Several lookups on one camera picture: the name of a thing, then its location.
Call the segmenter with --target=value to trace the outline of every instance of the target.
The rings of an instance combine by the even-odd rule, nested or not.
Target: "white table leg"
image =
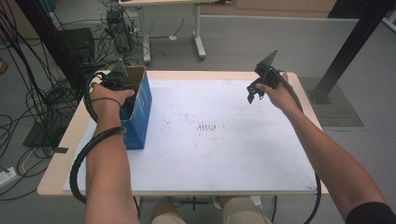
[[[390,15],[389,18],[387,19],[382,19],[382,21],[390,28],[392,29],[394,32],[396,32],[396,24],[394,22],[396,22],[396,9],[395,11]]]
[[[146,64],[149,64],[151,61],[151,55],[149,51],[149,35],[146,34],[145,15],[143,13],[142,7],[136,7],[136,10],[139,16],[140,29],[142,30],[143,35],[143,61]]]
[[[195,44],[198,49],[198,54],[202,59],[204,59],[206,56],[206,53],[205,53],[204,45],[202,44],[202,40],[201,40],[201,36],[200,36],[200,25],[201,25],[200,24],[200,17],[201,17],[200,10],[201,10],[201,7],[198,3],[195,4],[195,7],[196,7],[196,9],[195,9],[195,12],[196,12],[195,13],[195,31],[192,33],[194,35]]]

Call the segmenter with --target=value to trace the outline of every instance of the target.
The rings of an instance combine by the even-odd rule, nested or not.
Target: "gray floor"
[[[66,15],[62,14],[62,2],[57,10],[60,15]],[[152,26],[155,35],[170,35],[179,26],[175,27],[171,24],[173,22],[161,22]],[[355,24],[356,21],[204,16],[201,33],[207,56],[202,61],[190,37],[193,19],[186,19],[177,41],[151,40],[152,62],[148,72],[252,71],[259,60],[277,49],[274,66],[301,77],[321,77]],[[39,52],[40,48],[35,47],[35,50]],[[2,58],[11,62],[6,50],[2,49],[0,53]],[[338,82],[364,127],[324,129],[373,175],[393,210],[396,210],[396,179],[393,175],[396,170],[395,56],[396,34],[381,23]],[[141,54],[136,53],[135,57],[141,58]],[[39,85],[47,88],[38,66],[35,66],[35,74]],[[0,76],[0,114],[18,117],[25,110],[25,94],[26,88],[12,63],[8,71]],[[1,166],[15,167],[18,158],[27,150],[21,142],[32,124],[31,119],[24,119],[19,124],[7,153],[0,160]],[[41,175],[23,180],[0,199],[22,195],[36,188],[40,178]],[[147,198],[143,201],[142,223],[148,223],[152,206],[163,200],[167,199]],[[178,203],[182,199],[172,200]],[[190,223],[219,223],[219,211],[212,207],[210,198],[201,200],[209,202],[209,205],[197,205],[195,212],[190,205],[184,205],[180,208],[182,216]],[[314,201],[315,196],[279,197],[275,223],[304,222]],[[273,198],[262,197],[262,204],[264,213],[271,216]],[[81,223],[84,213],[84,206],[68,197],[50,198],[34,193],[22,199],[0,202],[1,223]],[[328,195],[323,196],[312,223],[343,223]]]

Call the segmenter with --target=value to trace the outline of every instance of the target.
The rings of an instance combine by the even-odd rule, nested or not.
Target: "black post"
[[[85,78],[79,72],[69,52],[61,42],[49,15],[42,8],[38,0],[15,1],[33,28],[35,28],[41,41],[46,45],[50,55],[64,72],[64,75],[72,88],[78,93],[78,98],[80,99],[85,86]]]
[[[358,54],[361,47],[373,33],[378,24],[390,9],[394,0],[377,0],[366,9],[355,28],[347,38],[343,47],[338,51],[332,64],[323,76],[322,80],[312,91],[308,91],[308,97],[314,104],[329,104],[329,93],[335,83],[347,70],[347,67]]]

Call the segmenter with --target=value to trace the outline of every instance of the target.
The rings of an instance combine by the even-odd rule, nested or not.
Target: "person's leg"
[[[271,224],[249,197],[219,197],[219,203],[223,209],[223,224]]]
[[[186,224],[186,222],[174,206],[168,203],[159,203],[152,209],[151,224]]]

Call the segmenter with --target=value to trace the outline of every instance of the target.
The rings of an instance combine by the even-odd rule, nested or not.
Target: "blue box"
[[[136,97],[132,116],[121,120],[122,127],[127,129],[127,132],[123,134],[123,140],[127,150],[143,149],[146,142],[152,100],[149,79],[146,68],[143,66],[125,67],[125,69],[128,74],[125,89],[134,90]]]

